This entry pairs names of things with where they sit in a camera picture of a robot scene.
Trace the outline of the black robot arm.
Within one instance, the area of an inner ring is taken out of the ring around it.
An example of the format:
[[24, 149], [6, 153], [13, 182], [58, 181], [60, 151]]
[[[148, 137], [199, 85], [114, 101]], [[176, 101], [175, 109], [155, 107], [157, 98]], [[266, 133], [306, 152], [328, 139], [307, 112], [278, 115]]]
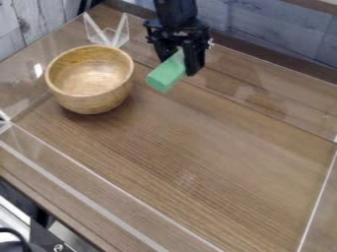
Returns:
[[195, 76], [205, 66], [205, 52], [211, 48], [211, 27], [197, 18], [196, 0], [152, 2], [156, 17], [143, 22], [147, 42], [161, 62], [181, 48], [185, 73]]

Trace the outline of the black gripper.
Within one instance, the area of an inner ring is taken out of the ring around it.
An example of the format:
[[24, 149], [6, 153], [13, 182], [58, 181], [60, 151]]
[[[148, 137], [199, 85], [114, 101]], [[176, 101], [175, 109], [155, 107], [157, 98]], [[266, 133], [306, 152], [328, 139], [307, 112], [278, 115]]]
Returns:
[[145, 20], [143, 26], [147, 31], [145, 40], [153, 45], [161, 62], [176, 53], [177, 46], [183, 44], [185, 74], [188, 77], [195, 76], [205, 65], [205, 50], [211, 48], [209, 25], [192, 18], [179, 27], [164, 27], [157, 19]]

